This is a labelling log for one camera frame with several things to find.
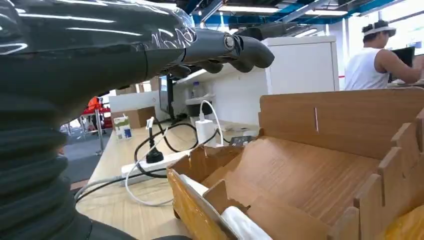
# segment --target white cable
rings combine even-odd
[[[125,189],[126,189],[126,191],[128,192],[128,194],[131,196],[131,198],[133,199],[133,200],[135,200],[137,203],[140,203],[140,204],[144,204],[144,205],[147,205],[147,206],[150,206],[150,207],[159,207],[159,206],[161,206],[161,205],[164,205],[164,204],[167,204],[167,203],[170,203],[170,202],[172,202],[172,200],[174,200],[174,199],[171,199],[171,200],[167,200],[167,201],[164,201],[164,202],[160,202],[160,203],[151,203],[151,202],[146,202],[146,201],[143,201],[143,200],[140,200],[140,199],[138,199],[132,192],[131,192],[131,190],[130,190],[130,188],[128,187],[128,179],[130,178],[130,175],[131,175],[131,173],[133,173],[133,171],[136,169],[136,167],[137,167],[137,165],[143,160],[143,159],[145,159],[146,158],[146,156],[147,156],[147,154],[149,154],[150,153],[150,151],[152,150],[152,149],[154,149],[155,147],[156,147],[156,145],[158,145],[161,141],[162,141],[162,139],[164,139],[165,138],[165,136],[167,135],[167,133],[168,133],[168,128],[166,128],[165,129],[165,132],[163,133],[163,135],[162,135],[162,137],[159,139],[159,141],[157,141],[145,154],[144,154],[144,156],[142,157],[142,158],[140,158],[136,163],[135,163],[135,165],[132,167],[132,169],[131,169],[131,171],[129,171],[129,173],[126,175],[126,177],[125,177]]]
[[[221,145],[224,146],[224,135],[223,135],[223,131],[221,129],[220,120],[218,120],[217,112],[215,112],[215,109],[210,102],[208,102],[206,100],[201,101],[199,118],[200,118],[200,120],[205,120],[205,115],[203,114],[203,103],[207,103],[210,106],[210,108],[212,109],[213,115],[215,115],[216,124],[218,124],[219,134],[221,135]]]
[[[94,185],[103,184],[103,183],[109,183],[109,182],[112,182],[112,181],[115,181],[115,180],[118,180],[118,179],[121,179],[121,178],[122,178],[121,176],[114,176],[114,177],[100,179],[100,180],[96,180],[96,181],[90,182],[87,185],[83,186],[78,192],[76,192],[75,196],[73,196],[73,199],[77,200],[78,197],[81,194],[83,194],[83,192],[86,189],[88,189],[88,188],[90,188],[90,187],[92,187]]]

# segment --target white tank top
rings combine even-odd
[[[345,90],[384,89],[389,73],[379,73],[374,67],[377,53],[381,49],[365,47],[353,56],[345,69]]]

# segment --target floor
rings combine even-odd
[[[111,129],[106,129],[106,134],[103,134],[104,146],[108,143],[111,132]],[[82,129],[73,127],[63,150],[64,155],[68,158],[68,166],[61,175],[70,179],[74,185],[88,180],[101,157],[97,153],[100,151],[100,140],[97,134],[88,133],[84,138]]]

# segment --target monitor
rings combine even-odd
[[[168,75],[159,77],[159,105],[160,109],[169,114],[174,119],[174,109],[172,102],[174,101],[173,81]]]
[[[400,58],[400,60],[402,60],[402,62],[404,62],[406,65],[412,67],[414,56],[415,56],[415,47],[414,46],[409,46],[409,47],[405,47],[405,48],[401,48],[401,49],[392,50],[392,52],[394,54],[396,54]],[[394,79],[393,75],[390,73],[390,76],[388,77],[388,82],[391,83],[394,80],[396,80],[396,79]]]

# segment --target bottle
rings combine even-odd
[[[193,82],[193,90],[191,93],[191,98],[201,98],[203,97],[202,87],[198,81]]]

